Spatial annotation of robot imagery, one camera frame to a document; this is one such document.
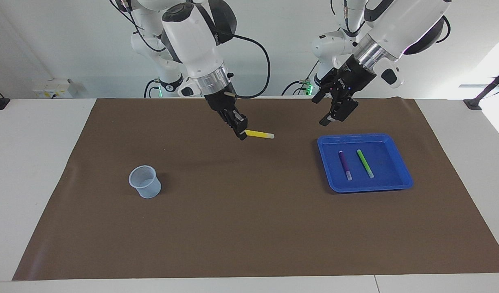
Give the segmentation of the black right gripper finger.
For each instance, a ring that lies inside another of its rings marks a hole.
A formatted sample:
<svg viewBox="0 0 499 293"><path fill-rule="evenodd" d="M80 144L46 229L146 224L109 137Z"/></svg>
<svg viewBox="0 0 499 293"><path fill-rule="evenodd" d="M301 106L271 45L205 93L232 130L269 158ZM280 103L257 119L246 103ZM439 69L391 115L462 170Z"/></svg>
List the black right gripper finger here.
<svg viewBox="0 0 499 293"><path fill-rule="evenodd" d="M241 113L238 112L238 110L233 110L233 130L235 132L235 135L238 137L240 140L244 140L247 138L246 134L246 129L248 125L248 120L247 117Z"/></svg>
<svg viewBox="0 0 499 293"><path fill-rule="evenodd" d="M234 131L238 132L239 120L233 115L220 115L222 120Z"/></svg>

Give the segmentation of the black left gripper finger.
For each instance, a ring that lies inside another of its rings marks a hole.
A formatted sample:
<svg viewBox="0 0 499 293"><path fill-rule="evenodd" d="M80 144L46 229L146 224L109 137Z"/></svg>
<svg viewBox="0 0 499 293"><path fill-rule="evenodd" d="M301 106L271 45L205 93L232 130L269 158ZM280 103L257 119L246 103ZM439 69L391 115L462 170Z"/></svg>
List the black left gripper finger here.
<svg viewBox="0 0 499 293"><path fill-rule="evenodd" d="M330 94L333 103L340 102L340 84L339 84L339 69L332 68L321 80L318 92L313 96L312 102L318 104L322 99Z"/></svg>
<svg viewBox="0 0 499 293"><path fill-rule="evenodd" d="M329 113L320 119L320 125L328 126L331 122L344 122L346 118L357 108L359 102L346 96L342 99L332 98Z"/></svg>

